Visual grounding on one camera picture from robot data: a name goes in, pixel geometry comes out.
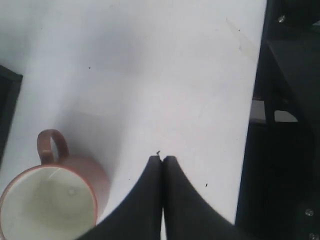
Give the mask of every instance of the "black panel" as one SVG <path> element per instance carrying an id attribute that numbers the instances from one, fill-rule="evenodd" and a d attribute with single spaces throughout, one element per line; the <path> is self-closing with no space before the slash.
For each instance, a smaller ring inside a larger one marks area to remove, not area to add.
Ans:
<path id="1" fill-rule="evenodd" d="M 298 122 L 250 123 L 235 225 L 260 239 L 294 239 L 312 192 L 314 152 L 312 131 Z"/>
<path id="2" fill-rule="evenodd" d="M 0 160 L 7 142 L 22 78 L 22 75 L 0 66 Z"/>

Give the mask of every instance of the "pink mug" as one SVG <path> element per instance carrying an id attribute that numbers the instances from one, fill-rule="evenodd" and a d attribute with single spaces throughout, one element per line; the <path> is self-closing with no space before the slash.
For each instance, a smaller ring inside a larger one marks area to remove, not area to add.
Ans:
<path id="1" fill-rule="evenodd" d="M 110 190 L 106 173 L 93 159 L 70 155 L 64 136 L 55 129 L 38 135 L 37 150 L 41 165 L 16 176 L 0 198 L 0 237 L 76 239 L 104 212 Z"/>

